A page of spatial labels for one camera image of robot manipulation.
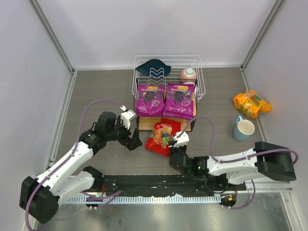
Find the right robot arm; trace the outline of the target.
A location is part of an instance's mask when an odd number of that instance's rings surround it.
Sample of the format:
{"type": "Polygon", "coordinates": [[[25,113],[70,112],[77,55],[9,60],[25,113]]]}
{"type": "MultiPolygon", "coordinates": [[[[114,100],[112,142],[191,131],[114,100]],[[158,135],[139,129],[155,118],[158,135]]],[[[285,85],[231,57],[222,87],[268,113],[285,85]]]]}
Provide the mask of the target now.
{"type": "Polygon", "coordinates": [[[263,177],[282,182],[296,180],[290,149],[272,143],[256,142],[247,151],[221,157],[191,158],[186,150],[185,145],[171,147],[169,157],[169,165],[184,177],[231,185],[263,177]]]}

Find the orange candy bag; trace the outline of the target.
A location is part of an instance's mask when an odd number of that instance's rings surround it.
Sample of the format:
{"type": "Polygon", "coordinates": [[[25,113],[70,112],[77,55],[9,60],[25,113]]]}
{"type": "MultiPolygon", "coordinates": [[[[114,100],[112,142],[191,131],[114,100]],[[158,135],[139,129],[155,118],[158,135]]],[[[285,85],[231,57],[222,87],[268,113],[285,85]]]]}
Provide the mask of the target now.
{"type": "Polygon", "coordinates": [[[234,107],[248,118],[256,119],[259,113],[269,113],[271,104],[258,96],[254,90],[246,90],[233,98],[234,107]]]}

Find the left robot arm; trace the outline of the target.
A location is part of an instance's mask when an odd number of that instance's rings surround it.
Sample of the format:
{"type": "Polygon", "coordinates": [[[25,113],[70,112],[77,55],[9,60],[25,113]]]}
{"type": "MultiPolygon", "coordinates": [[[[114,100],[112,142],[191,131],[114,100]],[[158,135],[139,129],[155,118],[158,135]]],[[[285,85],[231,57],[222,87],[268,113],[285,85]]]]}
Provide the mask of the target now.
{"type": "Polygon", "coordinates": [[[139,130],[130,131],[131,122],[136,117],[132,110],[126,110],[121,115],[103,112],[52,167],[35,178],[28,176],[24,179],[19,206],[25,210],[26,216],[45,224],[55,216],[61,205],[76,194],[100,188],[103,175],[91,166],[74,177],[71,175],[109,141],[117,141],[130,151],[142,146],[139,130]]]}

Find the red fruit candy bag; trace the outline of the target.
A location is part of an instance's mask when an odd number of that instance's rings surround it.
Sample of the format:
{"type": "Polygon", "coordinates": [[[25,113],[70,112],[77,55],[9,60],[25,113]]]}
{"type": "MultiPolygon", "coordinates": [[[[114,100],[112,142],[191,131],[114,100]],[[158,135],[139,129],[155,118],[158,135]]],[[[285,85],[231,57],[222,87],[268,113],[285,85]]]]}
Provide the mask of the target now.
{"type": "Polygon", "coordinates": [[[169,144],[173,136],[181,129],[181,123],[168,118],[161,118],[156,122],[149,136],[145,149],[165,157],[169,157],[169,144]]]}

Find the purple blackcurrant candy bag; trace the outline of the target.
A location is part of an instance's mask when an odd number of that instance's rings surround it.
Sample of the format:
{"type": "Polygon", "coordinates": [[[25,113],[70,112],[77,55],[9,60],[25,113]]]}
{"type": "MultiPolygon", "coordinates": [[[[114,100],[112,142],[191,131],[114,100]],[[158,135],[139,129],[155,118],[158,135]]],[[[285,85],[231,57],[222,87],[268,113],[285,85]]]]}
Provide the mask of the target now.
{"type": "Polygon", "coordinates": [[[141,84],[137,89],[135,112],[139,117],[162,117],[165,87],[141,84]]]}

